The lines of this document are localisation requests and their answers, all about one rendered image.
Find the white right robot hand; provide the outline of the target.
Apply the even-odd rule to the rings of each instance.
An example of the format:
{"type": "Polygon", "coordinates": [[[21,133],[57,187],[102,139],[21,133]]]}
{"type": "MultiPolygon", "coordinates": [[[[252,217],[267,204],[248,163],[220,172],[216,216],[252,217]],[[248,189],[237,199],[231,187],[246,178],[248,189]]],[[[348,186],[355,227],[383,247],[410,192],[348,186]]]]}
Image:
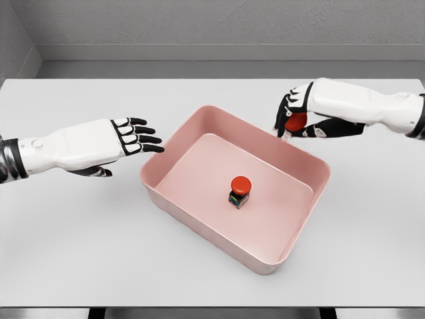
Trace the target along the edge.
{"type": "Polygon", "coordinates": [[[378,109],[369,101],[369,90],[353,84],[319,78],[284,95],[274,129],[279,138],[341,138],[363,133],[365,126],[380,120],[378,109]],[[299,130],[286,128],[295,114],[314,114],[326,119],[299,130]]]}

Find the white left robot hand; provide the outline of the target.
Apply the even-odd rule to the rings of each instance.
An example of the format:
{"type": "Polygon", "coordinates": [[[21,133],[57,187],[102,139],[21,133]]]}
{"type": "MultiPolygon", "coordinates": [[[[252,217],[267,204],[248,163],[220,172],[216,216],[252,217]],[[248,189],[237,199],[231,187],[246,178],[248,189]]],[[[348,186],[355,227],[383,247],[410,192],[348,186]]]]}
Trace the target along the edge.
{"type": "Polygon", "coordinates": [[[101,119],[65,128],[59,132],[55,164],[76,175],[110,177],[106,164],[139,153],[163,153],[162,139],[155,133],[140,118],[101,119]]]}

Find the pink rectangular basket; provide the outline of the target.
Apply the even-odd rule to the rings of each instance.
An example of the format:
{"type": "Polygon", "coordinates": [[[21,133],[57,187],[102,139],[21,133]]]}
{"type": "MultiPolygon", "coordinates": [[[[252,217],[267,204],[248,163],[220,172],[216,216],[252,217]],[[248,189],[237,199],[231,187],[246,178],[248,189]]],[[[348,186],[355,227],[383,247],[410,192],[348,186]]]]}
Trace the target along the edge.
{"type": "Polygon", "coordinates": [[[331,175],[319,159],[215,106],[203,106],[152,155],[152,202],[262,275],[291,253],[331,175]]]}

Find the red button industrial switch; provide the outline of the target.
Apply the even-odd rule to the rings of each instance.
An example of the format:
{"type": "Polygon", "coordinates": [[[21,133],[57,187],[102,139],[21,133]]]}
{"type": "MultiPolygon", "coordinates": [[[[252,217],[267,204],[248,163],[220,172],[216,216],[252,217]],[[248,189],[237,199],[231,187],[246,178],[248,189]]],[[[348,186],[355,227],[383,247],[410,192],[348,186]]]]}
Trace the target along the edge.
{"type": "Polygon", "coordinates": [[[252,189],[251,181],[242,175],[236,176],[230,183],[228,201],[237,209],[240,209],[249,199],[252,189]]]}
{"type": "Polygon", "coordinates": [[[293,113],[285,124],[285,129],[289,132],[296,132],[305,128],[307,124],[306,113],[293,113]]]}

